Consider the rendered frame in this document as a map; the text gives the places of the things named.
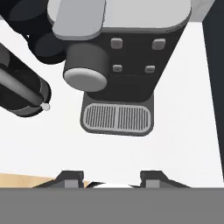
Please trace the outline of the black and grey coffee machine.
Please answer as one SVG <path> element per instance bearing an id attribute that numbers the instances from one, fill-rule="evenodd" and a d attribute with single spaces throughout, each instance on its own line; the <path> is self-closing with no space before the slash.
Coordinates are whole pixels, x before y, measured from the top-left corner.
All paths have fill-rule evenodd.
<path id="1" fill-rule="evenodd" d="M 84 93 L 85 131 L 152 131 L 153 92 L 191 13 L 191 0 L 49 0 L 52 32 L 66 52 L 63 78 Z"/>

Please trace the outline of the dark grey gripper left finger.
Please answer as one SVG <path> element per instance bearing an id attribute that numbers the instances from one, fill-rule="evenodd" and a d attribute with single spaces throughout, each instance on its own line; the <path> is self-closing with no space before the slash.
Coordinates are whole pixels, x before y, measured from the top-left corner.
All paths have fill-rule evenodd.
<path id="1" fill-rule="evenodd" d="M 62 171 L 56 179 L 37 185 L 37 188 L 83 188 L 84 171 Z"/>

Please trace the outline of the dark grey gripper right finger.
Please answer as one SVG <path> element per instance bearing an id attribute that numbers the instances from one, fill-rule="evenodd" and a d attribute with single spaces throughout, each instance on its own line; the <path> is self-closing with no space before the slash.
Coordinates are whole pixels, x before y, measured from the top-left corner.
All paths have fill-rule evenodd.
<path id="1" fill-rule="evenodd" d="M 188 188 L 188 185 L 167 178 L 162 171 L 141 171 L 142 188 Z"/>

